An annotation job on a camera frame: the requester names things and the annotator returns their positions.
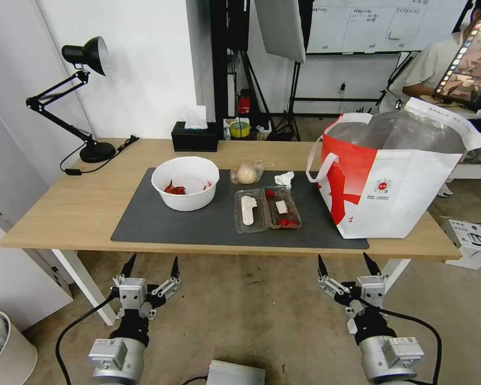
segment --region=printed logo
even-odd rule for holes
[[[380,179],[376,182],[374,191],[379,194],[386,194],[390,189],[390,181],[388,179]]]

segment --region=shopping bag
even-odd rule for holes
[[[418,99],[411,99],[404,110],[418,117],[417,122],[379,125],[392,115],[343,114],[312,147],[306,175],[317,183],[343,238],[406,237],[463,154],[481,148],[480,133],[456,113]],[[371,121],[378,122],[377,129]],[[431,132],[423,129],[432,121]],[[402,148],[410,143],[428,150]],[[312,177],[319,149],[322,164]]]

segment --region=black tissue box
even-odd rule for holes
[[[218,137],[212,123],[208,123],[207,129],[185,129],[185,122],[176,122],[171,137],[175,151],[218,150]]]

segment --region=trash bin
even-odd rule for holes
[[[37,363],[37,350],[0,311],[7,326],[7,339],[0,351],[0,385],[22,385]]]

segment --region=black desk mat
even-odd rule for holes
[[[301,229],[238,234],[235,231],[234,193],[263,186],[275,186],[274,176],[282,171],[265,171],[256,184],[230,182],[230,171],[220,170],[214,199],[204,208],[181,212],[165,205],[151,184],[154,168],[144,174],[134,196],[112,234],[112,241],[143,243],[267,246],[320,249],[367,249],[365,239],[341,237],[319,194],[304,172],[292,179],[292,199],[302,220]]]

